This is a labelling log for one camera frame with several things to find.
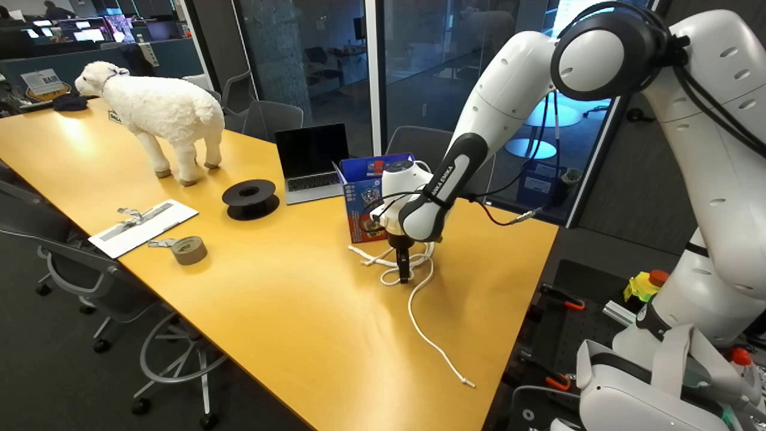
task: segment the roll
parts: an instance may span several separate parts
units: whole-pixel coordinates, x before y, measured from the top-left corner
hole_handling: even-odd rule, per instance
[[[205,244],[196,235],[171,241],[170,251],[171,251],[174,260],[181,266],[192,266],[192,263],[201,260],[203,257],[207,257]]]
[[[272,214],[280,199],[272,193],[274,187],[267,180],[249,180],[232,185],[221,201],[227,204],[227,216],[233,220],[253,220]]]

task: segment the sheep figurine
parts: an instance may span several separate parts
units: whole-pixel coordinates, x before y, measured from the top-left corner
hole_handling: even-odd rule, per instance
[[[193,141],[205,141],[205,167],[219,166],[221,111],[219,102],[183,80],[129,77],[110,62],[89,62],[73,81],[81,96],[101,96],[111,116],[140,141],[152,173],[170,174],[157,143],[166,138],[176,155],[174,180],[183,187],[201,180]]]

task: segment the white robotic arm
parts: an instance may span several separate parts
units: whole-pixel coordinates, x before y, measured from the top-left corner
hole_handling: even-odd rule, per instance
[[[395,224],[390,232],[408,241],[439,240],[460,187],[502,149],[549,89],[579,100],[643,94],[680,162],[698,223],[694,241],[701,246],[688,246],[636,326],[614,337],[614,356],[651,372],[663,336],[680,326],[697,327],[717,347],[729,345],[766,309],[766,54],[732,11],[694,14],[667,28],[648,11],[603,3],[582,11],[560,40],[516,34],[473,86],[439,167],[423,189],[408,187],[415,193],[388,214]],[[585,427],[643,429],[625,424],[603,399],[612,391],[628,399],[625,410],[632,403],[646,406],[640,391],[634,391],[646,382],[620,379],[625,372],[603,379],[601,369],[584,372],[584,394],[598,394],[598,403],[584,403]],[[655,414],[651,424],[677,429],[671,403],[652,405],[643,410]],[[750,417],[764,417],[760,397],[748,393],[744,405],[755,412]]]

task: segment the wooden table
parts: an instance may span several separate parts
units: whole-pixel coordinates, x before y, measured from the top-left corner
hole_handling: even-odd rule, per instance
[[[156,180],[134,137],[90,100],[83,112],[0,120],[0,157],[89,235],[120,220],[120,206],[170,196],[196,209],[165,238],[203,238],[203,260],[180,266],[147,246],[120,260],[311,427],[332,431],[480,429],[555,238],[539,220],[496,227],[463,201],[449,214],[414,309],[475,382],[467,388],[414,333],[411,288],[382,288],[381,268],[347,251],[341,199],[227,218],[219,196],[241,180],[272,180],[284,196],[272,143],[224,131],[221,169],[181,187]]]

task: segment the paper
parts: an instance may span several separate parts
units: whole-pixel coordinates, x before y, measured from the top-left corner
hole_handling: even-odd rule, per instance
[[[68,92],[67,84],[55,75],[55,70],[26,71],[22,75],[22,80],[26,81],[29,98],[53,98]]]
[[[193,216],[193,209],[166,199],[142,211],[140,218],[126,218],[104,227],[102,232],[89,238],[89,241],[104,251],[110,259],[116,259]]]

